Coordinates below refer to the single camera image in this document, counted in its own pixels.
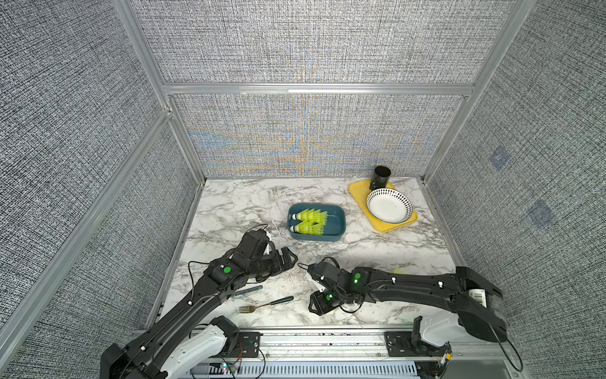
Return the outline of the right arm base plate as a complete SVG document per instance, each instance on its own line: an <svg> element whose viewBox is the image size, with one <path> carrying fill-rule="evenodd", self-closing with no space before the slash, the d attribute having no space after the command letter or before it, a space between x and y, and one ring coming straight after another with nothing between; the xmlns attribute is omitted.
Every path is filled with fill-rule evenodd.
<svg viewBox="0 0 606 379"><path fill-rule="evenodd" d="M420 335L407 331L386 332L384 334L388 356L391 358L403 357L443 357L451 354L448 344L441 347L424 342Z"/></svg>

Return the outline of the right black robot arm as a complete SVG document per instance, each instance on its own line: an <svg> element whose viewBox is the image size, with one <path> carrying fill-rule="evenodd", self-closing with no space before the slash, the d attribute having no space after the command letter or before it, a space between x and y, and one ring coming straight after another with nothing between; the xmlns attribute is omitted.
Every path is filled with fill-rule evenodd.
<svg viewBox="0 0 606 379"><path fill-rule="evenodd" d="M459 325L477 339L508 341L502 291L471 268L458 266L454 273L419 276L369 267L347 271L324 261L308 265L306 272L324 288L310 296L309 311L314 314L364 303L421 304L456 314Z"/></svg>

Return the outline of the yellow shuttlecock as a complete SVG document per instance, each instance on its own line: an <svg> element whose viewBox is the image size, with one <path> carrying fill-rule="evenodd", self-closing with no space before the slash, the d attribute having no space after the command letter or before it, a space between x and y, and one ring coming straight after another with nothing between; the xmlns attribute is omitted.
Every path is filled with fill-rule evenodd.
<svg viewBox="0 0 606 379"><path fill-rule="evenodd" d="M328 212L320 209L305 209L299 213L294 213L291 218L299 221L314 221L316 223L326 224L328 222Z"/></svg>
<svg viewBox="0 0 606 379"><path fill-rule="evenodd" d="M314 221L301 221L290 227L290 231L300 235L324 235L325 225Z"/></svg>

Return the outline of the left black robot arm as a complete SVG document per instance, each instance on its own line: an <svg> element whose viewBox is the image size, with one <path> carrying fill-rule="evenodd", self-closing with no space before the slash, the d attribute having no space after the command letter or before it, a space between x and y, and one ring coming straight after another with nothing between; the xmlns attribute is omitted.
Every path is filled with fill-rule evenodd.
<svg viewBox="0 0 606 379"><path fill-rule="evenodd" d="M148 331L125 347L112 344L100 360L101 378L168 378L166 364L184 339L208 315L244 287L293 268L298 256L289 248L268 254L230 251L211 261L193 289Z"/></svg>

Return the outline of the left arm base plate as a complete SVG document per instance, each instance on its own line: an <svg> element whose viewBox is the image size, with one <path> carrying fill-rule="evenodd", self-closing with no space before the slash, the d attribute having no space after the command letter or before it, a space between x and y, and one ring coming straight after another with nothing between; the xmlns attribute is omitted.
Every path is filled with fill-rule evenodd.
<svg viewBox="0 0 606 379"><path fill-rule="evenodd" d="M261 336L262 334L257 332L240 332L237 337L229 337L215 358L257 358Z"/></svg>

